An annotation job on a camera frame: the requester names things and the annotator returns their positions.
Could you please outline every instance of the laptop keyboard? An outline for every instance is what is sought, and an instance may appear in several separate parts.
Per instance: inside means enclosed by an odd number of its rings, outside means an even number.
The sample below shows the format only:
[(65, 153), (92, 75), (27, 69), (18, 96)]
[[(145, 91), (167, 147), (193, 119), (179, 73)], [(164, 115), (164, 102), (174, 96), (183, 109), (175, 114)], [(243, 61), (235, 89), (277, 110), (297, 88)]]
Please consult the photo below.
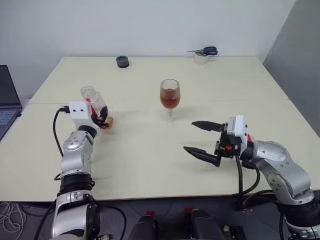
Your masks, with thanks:
[(16, 111), (0, 111), (0, 125), (7, 125)]

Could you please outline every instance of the white wall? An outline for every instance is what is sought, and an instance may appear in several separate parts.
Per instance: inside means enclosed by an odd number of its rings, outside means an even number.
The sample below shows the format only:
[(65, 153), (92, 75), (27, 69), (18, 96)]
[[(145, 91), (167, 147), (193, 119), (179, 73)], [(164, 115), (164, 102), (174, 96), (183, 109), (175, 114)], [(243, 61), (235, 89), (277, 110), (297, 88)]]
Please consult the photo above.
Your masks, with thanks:
[(295, 0), (0, 0), (0, 64), (31, 97), (63, 56), (221, 56), (263, 61)]

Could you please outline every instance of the red wine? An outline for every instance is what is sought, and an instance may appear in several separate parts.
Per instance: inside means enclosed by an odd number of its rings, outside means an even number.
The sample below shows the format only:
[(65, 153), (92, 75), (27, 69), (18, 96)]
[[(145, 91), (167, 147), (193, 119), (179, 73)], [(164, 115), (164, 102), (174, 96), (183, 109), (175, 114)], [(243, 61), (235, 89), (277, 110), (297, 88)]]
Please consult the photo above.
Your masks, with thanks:
[(167, 109), (174, 109), (180, 102), (180, 89), (161, 89), (160, 100)]

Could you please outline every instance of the laptop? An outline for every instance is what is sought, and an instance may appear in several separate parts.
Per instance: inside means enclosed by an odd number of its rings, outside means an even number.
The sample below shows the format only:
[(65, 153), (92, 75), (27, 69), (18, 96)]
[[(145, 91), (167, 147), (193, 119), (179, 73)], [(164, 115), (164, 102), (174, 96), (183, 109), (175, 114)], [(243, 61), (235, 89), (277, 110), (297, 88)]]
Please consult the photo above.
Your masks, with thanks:
[(0, 65), (0, 140), (21, 116), (22, 106), (7, 65)]

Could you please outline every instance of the scissors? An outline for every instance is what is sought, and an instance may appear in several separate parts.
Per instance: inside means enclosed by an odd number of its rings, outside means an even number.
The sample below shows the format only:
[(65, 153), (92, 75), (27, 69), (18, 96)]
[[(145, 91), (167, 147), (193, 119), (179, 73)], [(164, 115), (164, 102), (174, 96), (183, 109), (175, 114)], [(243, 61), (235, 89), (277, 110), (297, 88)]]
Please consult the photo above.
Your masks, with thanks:
[(187, 51), (187, 53), (200, 53), (203, 56), (206, 56), (206, 55), (217, 55), (218, 54), (218, 50), (217, 50), (217, 48), (215, 46), (207, 46), (204, 49)]

